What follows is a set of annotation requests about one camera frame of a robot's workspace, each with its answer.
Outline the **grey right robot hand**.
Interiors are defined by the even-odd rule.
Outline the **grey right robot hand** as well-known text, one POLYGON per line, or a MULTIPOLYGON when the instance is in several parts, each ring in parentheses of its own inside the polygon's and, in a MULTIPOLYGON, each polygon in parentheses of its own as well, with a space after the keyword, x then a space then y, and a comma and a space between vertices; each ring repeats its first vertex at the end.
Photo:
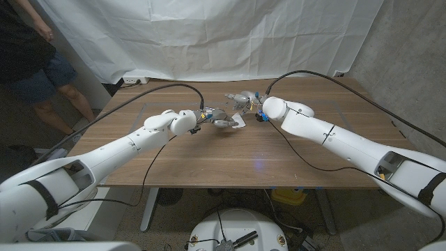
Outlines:
POLYGON ((252 111, 254 108, 262 110, 263 103, 268 98, 268 95, 261 96, 258 92, 242 91, 236 94, 225 94, 225 96, 234 101, 233 110, 240 110, 241 114, 252 111))

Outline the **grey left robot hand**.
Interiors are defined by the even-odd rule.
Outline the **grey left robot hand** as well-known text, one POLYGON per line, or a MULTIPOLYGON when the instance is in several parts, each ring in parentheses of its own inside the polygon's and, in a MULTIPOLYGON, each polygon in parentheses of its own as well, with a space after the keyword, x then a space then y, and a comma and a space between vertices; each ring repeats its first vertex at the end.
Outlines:
POLYGON ((199 128, 203 123, 212 123, 217 128, 227 128, 238 126, 239 123, 220 108, 206 107, 200 112, 196 112, 197 125, 199 128))

